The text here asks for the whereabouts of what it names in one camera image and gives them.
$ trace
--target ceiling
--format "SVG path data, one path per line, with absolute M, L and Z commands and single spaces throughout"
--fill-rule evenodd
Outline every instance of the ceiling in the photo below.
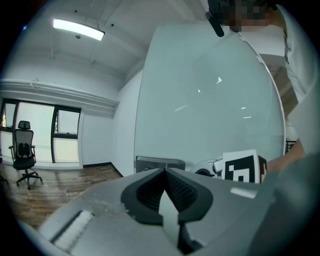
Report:
M 77 39 L 75 33 L 54 29 L 53 18 L 99 28 L 105 36 Z M 183 20 L 205 20 L 199 0 L 56 0 L 27 25 L 17 50 L 85 60 L 126 82 L 143 67 L 158 24 Z

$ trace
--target hand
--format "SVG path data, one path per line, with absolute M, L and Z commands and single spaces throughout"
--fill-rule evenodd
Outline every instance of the hand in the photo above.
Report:
M 284 169 L 285 155 L 268 162 L 268 173 Z
M 288 164 L 303 158 L 304 155 L 304 148 L 302 147 L 302 144 L 298 139 L 287 154 L 268 162 L 268 173 L 281 171 L 286 168 Z

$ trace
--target office chair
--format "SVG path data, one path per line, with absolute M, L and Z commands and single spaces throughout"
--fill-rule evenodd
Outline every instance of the office chair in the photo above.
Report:
M 13 168 L 16 170 L 25 171 L 25 173 L 22 174 L 22 178 L 16 182 L 16 185 L 19 187 L 19 182 L 27 179 L 28 190 L 30 190 L 30 178 L 40 179 L 41 183 L 43 184 L 42 178 L 38 176 L 37 172 L 32 169 L 37 161 L 35 150 L 36 146 L 32 145 L 34 132 L 30 130 L 30 122 L 20 121 L 18 129 L 15 129 L 13 132 L 13 137 L 15 141 L 15 159 L 13 153 L 14 146 L 9 147 L 13 160 Z
M 9 182 L 1 174 L 0 174 L 0 182 L 6 182 L 9 185 Z

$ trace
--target fluorescent light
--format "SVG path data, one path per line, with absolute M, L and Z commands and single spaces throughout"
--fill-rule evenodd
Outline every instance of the fluorescent light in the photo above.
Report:
M 103 32 L 101 30 L 92 28 L 90 26 L 74 23 L 71 21 L 62 20 L 62 19 L 54 19 L 53 20 L 53 27 L 55 29 L 76 32 L 78 34 L 82 34 L 82 35 L 97 39 L 99 41 L 101 41 L 101 39 L 105 35 L 105 32 Z

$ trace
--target baseboard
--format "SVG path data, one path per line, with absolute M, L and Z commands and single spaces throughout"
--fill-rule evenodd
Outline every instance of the baseboard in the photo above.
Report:
M 101 163 L 93 163 L 93 164 L 84 164 L 83 168 L 89 167 L 99 167 L 99 166 L 110 166 L 111 162 L 101 162 Z
M 120 175 L 120 177 L 123 177 L 123 175 L 120 173 L 120 171 L 113 165 L 112 162 L 101 162 L 101 163 L 94 163 L 94 164 L 84 164 L 83 168 L 89 168 L 89 167 L 100 167 L 100 166 L 112 166 L 114 171 Z
M 112 165 L 112 167 L 113 167 L 113 169 L 114 169 L 114 171 L 117 173 L 117 174 L 119 174 L 120 175 L 120 177 L 123 177 L 123 175 L 120 173 L 120 171 L 114 166 L 114 164 L 113 163 L 111 163 L 111 165 Z

